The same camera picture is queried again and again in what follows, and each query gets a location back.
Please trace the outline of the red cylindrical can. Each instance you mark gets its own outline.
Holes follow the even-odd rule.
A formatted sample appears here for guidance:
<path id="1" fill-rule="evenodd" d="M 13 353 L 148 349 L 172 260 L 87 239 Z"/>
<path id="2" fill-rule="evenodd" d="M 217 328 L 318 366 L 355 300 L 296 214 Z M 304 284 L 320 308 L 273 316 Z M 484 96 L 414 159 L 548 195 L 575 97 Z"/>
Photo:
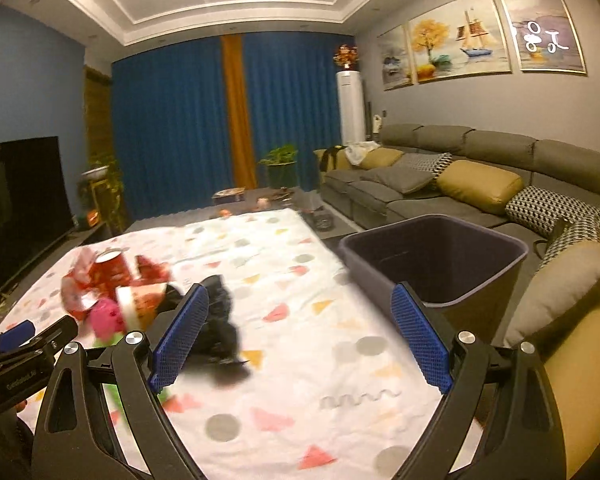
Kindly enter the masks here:
<path id="1" fill-rule="evenodd" d="M 100 296 L 117 300 L 117 289 L 132 283 L 132 274 L 121 249 L 108 249 L 96 255 L 90 267 L 91 285 Z"/>

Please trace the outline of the black white patterned cushion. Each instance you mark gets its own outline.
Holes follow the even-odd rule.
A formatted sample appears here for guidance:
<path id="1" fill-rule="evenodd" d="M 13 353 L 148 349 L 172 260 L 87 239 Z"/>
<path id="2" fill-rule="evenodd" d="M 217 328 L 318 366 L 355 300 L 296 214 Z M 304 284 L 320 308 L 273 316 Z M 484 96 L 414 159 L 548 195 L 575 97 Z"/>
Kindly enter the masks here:
<path id="1" fill-rule="evenodd" d="M 558 219 L 570 223 L 582 219 L 594 221 L 600 228 L 600 207 L 583 200 L 529 185 L 518 192 L 505 206 L 511 222 L 525 226 L 544 237 L 549 237 Z"/>

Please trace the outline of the grey flat cushion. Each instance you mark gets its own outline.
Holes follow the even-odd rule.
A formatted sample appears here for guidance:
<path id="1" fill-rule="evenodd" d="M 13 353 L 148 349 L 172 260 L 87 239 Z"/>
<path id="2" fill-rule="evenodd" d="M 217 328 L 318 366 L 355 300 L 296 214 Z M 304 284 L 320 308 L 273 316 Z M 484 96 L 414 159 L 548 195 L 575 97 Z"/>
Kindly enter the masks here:
<path id="1" fill-rule="evenodd" d="M 377 168 L 374 171 L 374 180 L 402 195 L 408 195 L 430 185 L 434 180 L 434 175 L 431 172 L 410 167 L 391 166 Z"/>

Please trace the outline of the far mustard cushion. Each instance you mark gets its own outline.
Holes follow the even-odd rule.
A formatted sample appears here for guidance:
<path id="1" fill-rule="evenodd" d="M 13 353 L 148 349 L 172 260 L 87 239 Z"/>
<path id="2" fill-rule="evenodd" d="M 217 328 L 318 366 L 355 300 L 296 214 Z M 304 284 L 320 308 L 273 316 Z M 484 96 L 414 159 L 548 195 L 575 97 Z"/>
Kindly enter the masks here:
<path id="1" fill-rule="evenodd" d="M 364 170 L 390 167 L 403 155 L 401 150 L 395 148 L 375 148 L 365 155 L 358 166 Z"/>

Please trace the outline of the dark grey trash bin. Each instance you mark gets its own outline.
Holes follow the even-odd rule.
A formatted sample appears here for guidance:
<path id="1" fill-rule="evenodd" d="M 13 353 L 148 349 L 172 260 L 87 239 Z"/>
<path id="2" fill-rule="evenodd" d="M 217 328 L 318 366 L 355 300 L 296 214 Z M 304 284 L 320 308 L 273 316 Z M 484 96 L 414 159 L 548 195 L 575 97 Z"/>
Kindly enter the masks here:
<path id="1" fill-rule="evenodd" d="M 406 281 L 425 306 L 486 344 L 494 341 L 528 255 L 521 240 L 446 214 L 349 235 L 339 250 L 352 281 L 386 318 L 394 286 Z"/>

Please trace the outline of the dark tv cabinet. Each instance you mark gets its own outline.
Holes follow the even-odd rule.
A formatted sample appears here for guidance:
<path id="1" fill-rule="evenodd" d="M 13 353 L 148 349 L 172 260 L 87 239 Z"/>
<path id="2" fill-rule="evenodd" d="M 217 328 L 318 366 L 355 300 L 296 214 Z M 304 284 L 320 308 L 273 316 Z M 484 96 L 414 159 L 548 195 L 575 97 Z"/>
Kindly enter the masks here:
<path id="1" fill-rule="evenodd" d="M 50 268 L 71 249 L 108 240 L 111 229 L 101 221 L 94 228 L 78 231 L 73 229 L 58 238 L 0 287 L 0 323 L 6 318 L 16 302 L 27 290 L 45 275 Z"/>

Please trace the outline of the red white snack bag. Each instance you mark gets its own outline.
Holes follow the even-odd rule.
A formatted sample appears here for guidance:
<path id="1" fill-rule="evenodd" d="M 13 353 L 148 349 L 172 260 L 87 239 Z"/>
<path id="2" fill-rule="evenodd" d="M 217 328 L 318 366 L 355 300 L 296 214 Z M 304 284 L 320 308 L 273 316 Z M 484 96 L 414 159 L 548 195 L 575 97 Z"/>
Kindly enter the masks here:
<path id="1" fill-rule="evenodd" d="M 62 307 L 78 322 L 85 321 L 95 302 L 102 298 L 99 292 L 92 287 L 90 279 L 90 267 L 99 253 L 90 246 L 81 248 L 68 273 L 61 279 Z"/>

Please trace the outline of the left small landscape painting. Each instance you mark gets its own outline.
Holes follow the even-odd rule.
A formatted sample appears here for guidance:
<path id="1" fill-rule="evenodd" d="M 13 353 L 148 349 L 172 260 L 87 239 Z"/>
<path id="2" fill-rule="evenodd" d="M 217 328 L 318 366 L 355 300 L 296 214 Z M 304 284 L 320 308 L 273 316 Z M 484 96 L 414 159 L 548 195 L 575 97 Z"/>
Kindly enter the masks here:
<path id="1" fill-rule="evenodd" d="M 385 91 L 410 86 L 413 83 L 411 59 L 403 25 L 393 27 L 377 37 L 381 59 L 382 88 Z"/>

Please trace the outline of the white patterned tablecloth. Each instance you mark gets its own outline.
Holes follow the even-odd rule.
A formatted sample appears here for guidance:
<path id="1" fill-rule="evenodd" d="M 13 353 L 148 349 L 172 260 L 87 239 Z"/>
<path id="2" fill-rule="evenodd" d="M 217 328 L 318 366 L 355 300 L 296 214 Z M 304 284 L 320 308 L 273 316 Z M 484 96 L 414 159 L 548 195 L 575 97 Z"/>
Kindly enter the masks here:
<path id="1" fill-rule="evenodd" d="M 162 226 L 94 245 L 218 274 L 238 367 L 189 362 L 163 406 L 211 479 L 389 479 L 439 401 L 399 334 L 293 210 Z"/>

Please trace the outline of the right purple painting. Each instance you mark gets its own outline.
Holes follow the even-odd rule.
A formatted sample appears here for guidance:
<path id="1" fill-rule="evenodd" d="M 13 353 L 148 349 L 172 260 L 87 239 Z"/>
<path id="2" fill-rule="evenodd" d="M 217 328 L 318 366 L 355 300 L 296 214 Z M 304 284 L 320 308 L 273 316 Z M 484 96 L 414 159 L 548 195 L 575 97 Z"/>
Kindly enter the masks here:
<path id="1" fill-rule="evenodd" d="M 501 2 L 524 73 L 588 74 L 565 0 Z"/>

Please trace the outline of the white standing air conditioner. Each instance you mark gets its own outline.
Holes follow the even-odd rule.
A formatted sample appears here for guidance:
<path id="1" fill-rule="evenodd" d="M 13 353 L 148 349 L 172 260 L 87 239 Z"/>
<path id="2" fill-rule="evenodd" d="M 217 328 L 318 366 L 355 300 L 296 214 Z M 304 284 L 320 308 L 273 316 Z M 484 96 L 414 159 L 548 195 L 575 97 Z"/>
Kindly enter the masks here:
<path id="1" fill-rule="evenodd" d="M 366 138 L 363 81 L 357 70 L 342 70 L 336 75 L 340 113 L 341 141 L 344 145 Z"/>

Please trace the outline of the beige grey cushion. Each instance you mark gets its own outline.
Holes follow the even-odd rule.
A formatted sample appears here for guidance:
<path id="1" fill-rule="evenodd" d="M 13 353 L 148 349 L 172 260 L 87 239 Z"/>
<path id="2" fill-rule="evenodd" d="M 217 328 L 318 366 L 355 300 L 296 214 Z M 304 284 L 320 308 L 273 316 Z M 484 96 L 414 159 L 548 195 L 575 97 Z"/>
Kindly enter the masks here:
<path id="1" fill-rule="evenodd" d="M 515 347 L 524 340 L 564 330 L 600 289 L 600 243 L 584 240 L 563 250 L 535 273 L 504 335 Z"/>

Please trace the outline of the red plastic wrapper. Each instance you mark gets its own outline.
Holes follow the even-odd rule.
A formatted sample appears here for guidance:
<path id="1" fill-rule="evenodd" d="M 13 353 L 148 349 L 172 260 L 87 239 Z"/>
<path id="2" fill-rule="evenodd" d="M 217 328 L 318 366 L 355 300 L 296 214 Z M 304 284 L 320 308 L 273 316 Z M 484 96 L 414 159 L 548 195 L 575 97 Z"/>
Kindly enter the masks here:
<path id="1" fill-rule="evenodd" d="M 134 284 L 138 286 L 169 283 L 172 280 L 170 264 L 167 262 L 155 262 L 143 255 L 135 257 L 138 278 Z"/>

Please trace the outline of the green potted floor plant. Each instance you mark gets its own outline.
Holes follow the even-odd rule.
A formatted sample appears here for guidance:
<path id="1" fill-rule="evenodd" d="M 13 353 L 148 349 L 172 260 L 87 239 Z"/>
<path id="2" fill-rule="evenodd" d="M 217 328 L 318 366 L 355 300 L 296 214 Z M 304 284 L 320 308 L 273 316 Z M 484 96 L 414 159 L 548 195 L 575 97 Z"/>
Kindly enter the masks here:
<path id="1" fill-rule="evenodd" d="M 298 185 L 297 156 L 294 144 L 284 144 L 272 148 L 259 160 L 270 188 L 294 188 Z"/>

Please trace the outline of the sailboat tree painting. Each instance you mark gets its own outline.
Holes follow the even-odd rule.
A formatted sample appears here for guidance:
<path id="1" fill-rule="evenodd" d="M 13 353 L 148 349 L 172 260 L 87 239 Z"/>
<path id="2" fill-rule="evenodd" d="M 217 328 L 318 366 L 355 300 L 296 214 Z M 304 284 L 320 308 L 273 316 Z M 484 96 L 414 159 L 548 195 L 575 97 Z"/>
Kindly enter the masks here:
<path id="1" fill-rule="evenodd" d="M 407 22 L 418 82 L 509 74 L 512 64 L 494 0 L 453 0 Z"/>

